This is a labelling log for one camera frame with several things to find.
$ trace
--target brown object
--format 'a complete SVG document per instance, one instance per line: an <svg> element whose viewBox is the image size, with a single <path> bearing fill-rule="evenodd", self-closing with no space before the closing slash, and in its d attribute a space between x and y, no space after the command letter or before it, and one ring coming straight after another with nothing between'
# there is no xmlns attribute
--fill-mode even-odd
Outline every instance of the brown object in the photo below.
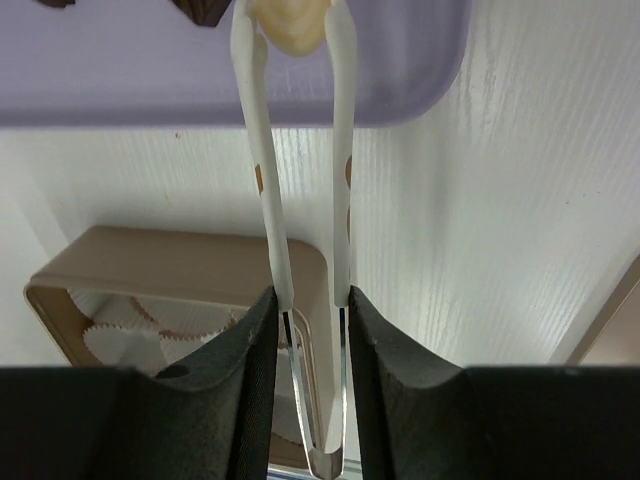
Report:
<svg viewBox="0 0 640 480"><path fill-rule="evenodd" d="M640 364L640 257L623 275L567 363Z"/></svg>
<svg viewBox="0 0 640 480"><path fill-rule="evenodd" d="M231 0L172 0L193 23L201 27L216 27Z"/></svg>
<svg viewBox="0 0 640 480"><path fill-rule="evenodd" d="M67 5L76 4L76 0L36 0L36 2L53 8L64 8Z"/></svg>
<svg viewBox="0 0 640 480"><path fill-rule="evenodd" d="M305 243L289 241L289 253L294 318L304 320L296 326L310 349L324 354L316 362L311 355L308 366L314 377L314 424L320 427L315 430L323 448L337 385L331 352L338 342L331 328L327 266L322 254ZM271 284L264 238L94 227L31 278L25 297L72 365L97 365L82 338L93 323L68 289L246 308ZM270 462L302 468L304 449L274 438Z"/></svg>

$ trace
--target white wooden surface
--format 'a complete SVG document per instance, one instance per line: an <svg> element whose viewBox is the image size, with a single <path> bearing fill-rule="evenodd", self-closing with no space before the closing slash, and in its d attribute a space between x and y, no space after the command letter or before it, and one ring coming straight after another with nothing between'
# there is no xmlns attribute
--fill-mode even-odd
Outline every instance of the white wooden surface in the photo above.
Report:
<svg viewBox="0 0 640 480"><path fill-rule="evenodd" d="M562 361L640 246L640 3L478 0L462 70L356 133L357 284L460 364ZM291 237L331 259L331 143L274 132ZM61 361L21 288L94 224L261 234L246 134L0 134L0 361Z"/></svg>

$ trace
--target white tongs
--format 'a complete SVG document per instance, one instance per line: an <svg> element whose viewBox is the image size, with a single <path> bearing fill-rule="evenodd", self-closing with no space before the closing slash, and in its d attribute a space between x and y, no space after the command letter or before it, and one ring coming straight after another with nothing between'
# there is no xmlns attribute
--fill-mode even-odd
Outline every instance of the white tongs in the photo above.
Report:
<svg viewBox="0 0 640 480"><path fill-rule="evenodd" d="M271 121L265 89L268 47L265 37L256 31L255 0L237 0L231 29L231 57L244 113L256 182L262 200L262 212L269 243L269 262L287 336L298 421L311 473L323 480L342 474L347 408L346 328L351 286L349 258L349 202L351 154L356 90L357 37L353 19L344 0L331 0L324 14L324 30L334 77L333 118L333 254L334 302L340 312L340 358L342 422L341 443L334 452L316 448L312 438L296 330L293 325L293 281L287 234L282 213L278 168L271 136Z"/></svg>

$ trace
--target purple tray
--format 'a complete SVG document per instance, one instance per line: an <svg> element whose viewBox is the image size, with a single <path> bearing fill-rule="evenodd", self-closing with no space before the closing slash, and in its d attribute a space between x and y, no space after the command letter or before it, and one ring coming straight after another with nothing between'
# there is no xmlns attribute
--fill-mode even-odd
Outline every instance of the purple tray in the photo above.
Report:
<svg viewBox="0 0 640 480"><path fill-rule="evenodd" d="M464 55L470 3L349 0L359 126L409 120L442 97ZM208 29L170 0L77 0L64 10L1 0L0 126L243 125L231 14ZM332 124L326 46L303 59L271 47L267 88L274 124Z"/></svg>

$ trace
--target chocolate piece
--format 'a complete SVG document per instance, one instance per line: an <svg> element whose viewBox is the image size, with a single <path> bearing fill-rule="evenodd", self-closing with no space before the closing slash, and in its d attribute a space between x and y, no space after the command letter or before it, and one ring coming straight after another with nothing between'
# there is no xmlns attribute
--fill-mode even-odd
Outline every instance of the chocolate piece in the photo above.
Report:
<svg viewBox="0 0 640 480"><path fill-rule="evenodd" d="M215 27L229 8L231 0L171 0L193 23L202 27Z"/></svg>
<svg viewBox="0 0 640 480"><path fill-rule="evenodd" d="M67 5L76 4L76 0L36 0L36 2L53 8L64 8Z"/></svg>

